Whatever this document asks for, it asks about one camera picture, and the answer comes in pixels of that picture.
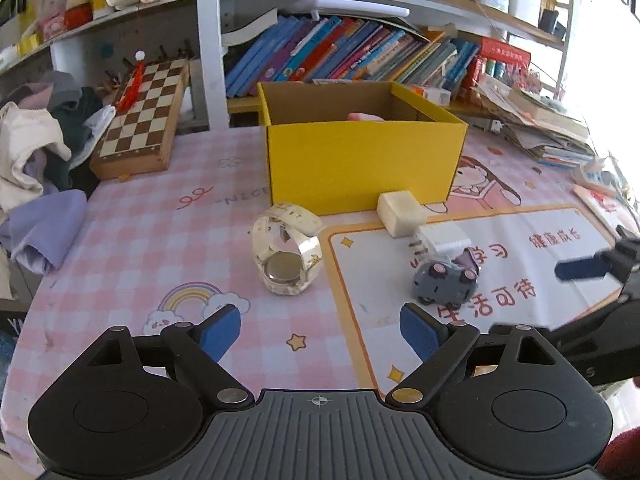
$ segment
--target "gray toy vehicle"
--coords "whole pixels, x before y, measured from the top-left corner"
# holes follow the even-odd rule
[[[479,272],[480,267],[468,249],[453,261],[429,260],[415,273],[414,296],[423,305],[437,303],[460,308],[478,290]]]

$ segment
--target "red tassel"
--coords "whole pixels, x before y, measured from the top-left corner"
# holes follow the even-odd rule
[[[136,66],[136,71],[133,73],[133,83],[124,92],[124,95],[120,99],[120,102],[116,106],[116,110],[119,114],[128,112],[131,110],[131,107],[138,100],[138,94],[140,93],[140,86],[142,85],[142,78],[145,74],[145,65],[141,61],[138,62]]]

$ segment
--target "cartoon girl print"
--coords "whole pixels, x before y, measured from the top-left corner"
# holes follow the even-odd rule
[[[446,203],[427,204],[434,213],[504,210],[522,204],[520,195],[470,156],[461,156]]]

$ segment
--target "watch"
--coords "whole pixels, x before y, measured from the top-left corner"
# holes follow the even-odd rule
[[[280,224],[284,242],[293,240],[299,253],[281,251],[269,222]],[[264,285],[275,294],[295,296],[305,290],[322,268],[322,250],[318,233],[322,221],[311,211],[295,204],[280,202],[258,216],[251,230],[254,260]]]

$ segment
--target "dark green cloth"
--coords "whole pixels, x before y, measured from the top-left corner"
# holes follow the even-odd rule
[[[84,126],[84,122],[101,109],[102,100],[98,94],[93,88],[85,86],[82,88],[82,97],[77,107],[62,103],[50,112],[60,124],[65,145],[71,150],[72,155],[79,153],[91,136],[91,128]],[[45,150],[45,153],[47,154],[45,178],[60,191],[71,189],[69,161],[65,162],[49,150]]]

